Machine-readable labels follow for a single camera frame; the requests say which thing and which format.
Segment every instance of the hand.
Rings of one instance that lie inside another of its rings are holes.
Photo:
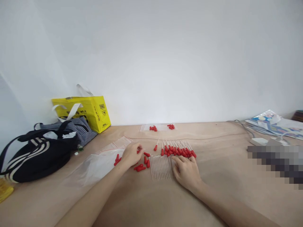
[[[177,181],[194,193],[203,184],[195,158],[188,160],[183,156],[173,156],[172,159],[176,162],[173,171]]]
[[[128,168],[135,165],[140,159],[144,152],[140,143],[131,143],[126,148],[122,155],[121,162],[124,163]]]

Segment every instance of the person's left hand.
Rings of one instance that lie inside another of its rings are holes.
[[[122,155],[121,162],[124,163],[128,168],[135,165],[140,159],[144,152],[140,143],[131,143],[126,148]]]

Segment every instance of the black handbag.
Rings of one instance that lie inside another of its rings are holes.
[[[4,175],[7,180],[15,183],[29,182],[46,177],[63,167],[70,160],[71,151],[76,144],[76,137],[62,138],[62,135],[71,132],[71,130],[65,129],[67,124],[68,122],[64,122],[57,131],[30,131],[9,142],[0,155],[0,171],[7,149],[12,142],[16,139],[20,142],[28,141],[27,145],[14,155],[0,175]],[[56,133],[58,139],[43,137],[45,133],[50,131]]]

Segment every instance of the white wall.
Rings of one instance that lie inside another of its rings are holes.
[[[51,98],[71,91],[31,0],[0,1],[0,34],[1,153],[35,123],[53,122]]]
[[[104,95],[113,125],[302,109],[301,0],[6,0],[0,32],[0,71],[30,126],[78,82]]]

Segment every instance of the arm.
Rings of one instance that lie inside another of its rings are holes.
[[[177,181],[191,191],[198,199],[213,210],[228,226],[241,227],[279,227],[257,211],[244,203],[214,190],[205,184],[200,177],[194,157],[172,157],[176,161],[174,174]]]
[[[119,179],[141,159],[143,152],[139,143],[128,145],[121,161],[65,214],[56,227],[91,227]]]

